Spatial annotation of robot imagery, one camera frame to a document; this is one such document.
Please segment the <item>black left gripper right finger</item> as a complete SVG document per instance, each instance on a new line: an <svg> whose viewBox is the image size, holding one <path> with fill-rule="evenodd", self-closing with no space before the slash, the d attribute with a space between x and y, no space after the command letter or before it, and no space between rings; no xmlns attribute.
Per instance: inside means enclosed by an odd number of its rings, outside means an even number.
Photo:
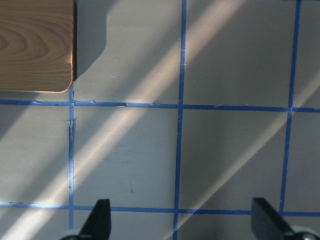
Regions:
<svg viewBox="0 0 320 240"><path fill-rule="evenodd" d="M251 201L251 230L257 240L291 240L295 231L262 197Z"/></svg>

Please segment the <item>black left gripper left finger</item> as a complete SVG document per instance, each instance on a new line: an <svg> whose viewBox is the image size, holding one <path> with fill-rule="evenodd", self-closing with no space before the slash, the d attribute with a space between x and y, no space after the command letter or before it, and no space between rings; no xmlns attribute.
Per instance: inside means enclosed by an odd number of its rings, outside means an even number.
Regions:
<svg viewBox="0 0 320 240"><path fill-rule="evenodd" d="M109 199L99 199L77 235L79 240L108 240L111 235Z"/></svg>

